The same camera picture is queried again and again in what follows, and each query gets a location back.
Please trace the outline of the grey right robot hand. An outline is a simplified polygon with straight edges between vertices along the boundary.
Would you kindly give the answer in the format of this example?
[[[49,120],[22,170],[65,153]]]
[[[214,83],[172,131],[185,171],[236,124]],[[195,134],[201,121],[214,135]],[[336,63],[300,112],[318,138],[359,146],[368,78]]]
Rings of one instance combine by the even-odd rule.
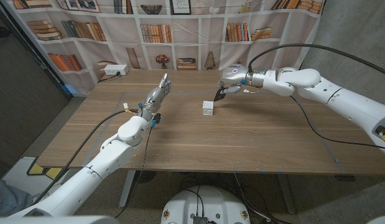
[[[224,69],[218,81],[218,93],[237,93],[241,90],[241,84],[246,82],[248,68],[241,64],[232,64]]]

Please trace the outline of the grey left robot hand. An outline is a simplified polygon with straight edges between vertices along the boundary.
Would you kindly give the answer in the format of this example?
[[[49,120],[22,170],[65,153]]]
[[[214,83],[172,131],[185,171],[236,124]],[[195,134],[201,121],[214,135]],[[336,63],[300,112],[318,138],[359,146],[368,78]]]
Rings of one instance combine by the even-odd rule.
[[[172,83],[168,80],[168,74],[165,73],[159,85],[148,93],[138,115],[146,121],[151,121],[159,111],[165,97],[170,93],[171,87]]]

